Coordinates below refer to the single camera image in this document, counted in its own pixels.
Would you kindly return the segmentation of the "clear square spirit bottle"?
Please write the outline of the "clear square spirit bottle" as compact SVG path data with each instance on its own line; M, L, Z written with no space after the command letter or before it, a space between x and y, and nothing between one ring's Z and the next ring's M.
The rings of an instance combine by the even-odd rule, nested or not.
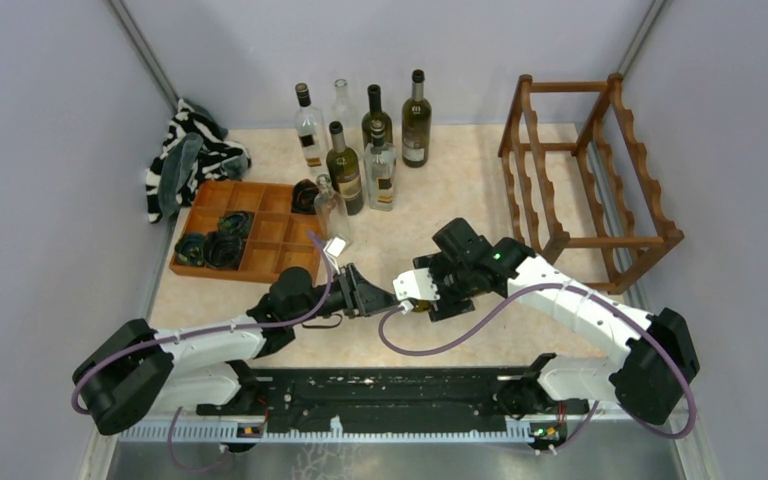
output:
M294 117L295 130L303 157L312 180L328 173L326 157L329 151L322 110L312 103L306 83L295 85L299 110Z

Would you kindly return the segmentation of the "dark green wine bottle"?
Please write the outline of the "dark green wine bottle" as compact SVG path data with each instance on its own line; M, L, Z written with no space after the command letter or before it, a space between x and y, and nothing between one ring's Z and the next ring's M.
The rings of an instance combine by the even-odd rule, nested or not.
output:
M432 107L424 94L424 71L414 70L411 80L411 94L402 107L402 159L406 166L420 168L429 158Z

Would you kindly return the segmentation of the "olive wine bottle grey cap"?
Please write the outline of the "olive wine bottle grey cap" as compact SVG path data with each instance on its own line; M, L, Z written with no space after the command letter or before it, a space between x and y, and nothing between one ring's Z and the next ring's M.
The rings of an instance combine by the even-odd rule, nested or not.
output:
M433 303L427 300L411 300L410 303L416 312L427 312L433 307Z

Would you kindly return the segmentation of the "brown wooden wine rack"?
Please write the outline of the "brown wooden wine rack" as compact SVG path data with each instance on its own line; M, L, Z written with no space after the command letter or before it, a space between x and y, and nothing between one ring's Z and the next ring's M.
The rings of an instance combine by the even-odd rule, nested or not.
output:
M574 141L541 140L536 94L594 94L596 100ZM626 185L613 161L605 136L605 118L613 114L655 229L650 236L636 232L636 218L625 199ZM573 236L558 216L559 203L548 176L547 157L564 154L573 160L582 181L587 210L595 233ZM592 288L613 295L629 290L685 237L662 206L662 187L648 168L648 151L635 134L633 111L624 103L623 76L613 73L603 81L536 81L518 77L497 155L514 237L547 261L556 262L573 249L598 252L606 280Z

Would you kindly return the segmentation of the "dark wine bottle black cap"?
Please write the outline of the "dark wine bottle black cap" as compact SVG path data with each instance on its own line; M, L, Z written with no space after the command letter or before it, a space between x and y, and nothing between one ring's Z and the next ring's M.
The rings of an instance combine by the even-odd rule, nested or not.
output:
M367 87L369 111L361 120L363 148L371 142L372 123L379 120L384 126L384 136L388 143L393 143L393 125L391 117L382 108L381 87L378 84L370 84Z

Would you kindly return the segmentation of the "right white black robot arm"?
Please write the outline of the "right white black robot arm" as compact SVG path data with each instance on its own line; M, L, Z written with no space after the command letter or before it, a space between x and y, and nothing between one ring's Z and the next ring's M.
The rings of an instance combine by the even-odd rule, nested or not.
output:
M663 425L700 370L686 320L669 308L658 314L614 301L556 269L531 247L503 237L490 244L463 218L432 238L438 250L412 263L426 268L440 298L429 313L447 319L496 293L541 311L602 351L589 358L543 355L523 385L536 412L560 400L615 402L634 418Z

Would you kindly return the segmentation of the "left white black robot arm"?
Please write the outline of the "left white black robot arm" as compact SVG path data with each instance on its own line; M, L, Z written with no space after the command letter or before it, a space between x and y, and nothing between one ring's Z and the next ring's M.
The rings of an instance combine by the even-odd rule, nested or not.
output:
M116 330L73 373L73 409L103 435L121 433L147 415L193 407L202 415L245 414L260 399L248 361L275 354L307 321L342 314L371 317L400 306L348 264L316 286L308 270L289 267L258 303L230 320L178 330L142 318Z

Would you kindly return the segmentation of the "green wine bottle silver neck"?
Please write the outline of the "green wine bottle silver neck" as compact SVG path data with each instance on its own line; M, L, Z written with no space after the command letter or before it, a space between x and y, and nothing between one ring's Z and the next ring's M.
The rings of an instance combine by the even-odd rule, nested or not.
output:
M332 147L326 157L327 169L334 189L346 204L348 215L354 216L364 207L359 158L346 142L341 122L331 121L328 130Z

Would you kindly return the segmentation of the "slim clear glass bottle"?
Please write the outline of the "slim clear glass bottle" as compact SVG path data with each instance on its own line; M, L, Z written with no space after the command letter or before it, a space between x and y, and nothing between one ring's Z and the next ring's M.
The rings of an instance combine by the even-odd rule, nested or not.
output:
M319 194L315 199L316 215L325 239L328 241L339 236L345 239L350 246L352 244L352 231L345 201L333 188L328 175L319 175L315 183L319 188Z

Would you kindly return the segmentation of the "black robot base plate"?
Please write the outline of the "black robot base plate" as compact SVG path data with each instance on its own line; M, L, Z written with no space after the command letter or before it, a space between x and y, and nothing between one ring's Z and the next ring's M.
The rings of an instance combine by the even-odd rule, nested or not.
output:
M526 367L257 368L222 406L200 416L267 417L270 433L492 433L509 420L586 414L585 400L555 401Z

